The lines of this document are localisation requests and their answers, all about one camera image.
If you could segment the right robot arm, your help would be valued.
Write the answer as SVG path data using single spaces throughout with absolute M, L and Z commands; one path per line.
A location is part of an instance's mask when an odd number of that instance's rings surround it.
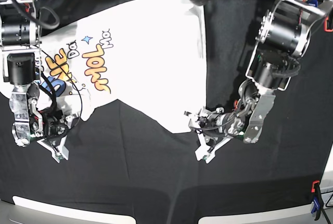
M 12 135 L 18 146 L 39 142 L 50 149 L 61 147 L 71 131 L 75 115 L 66 115 L 56 101 L 55 87 L 36 58 L 40 55 L 42 29 L 59 26 L 49 7 L 35 8 L 36 0 L 1 0 L 2 76 L 12 85 L 9 106 L 14 115 Z M 53 23 L 40 20 L 48 11 Z

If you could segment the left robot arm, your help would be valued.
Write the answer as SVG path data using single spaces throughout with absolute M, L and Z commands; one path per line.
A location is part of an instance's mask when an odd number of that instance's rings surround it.
M 256 143 L 310 55 L 332 0 L 191 0 L 206 13 L 207 98 L 188 112 L 201 147 Z

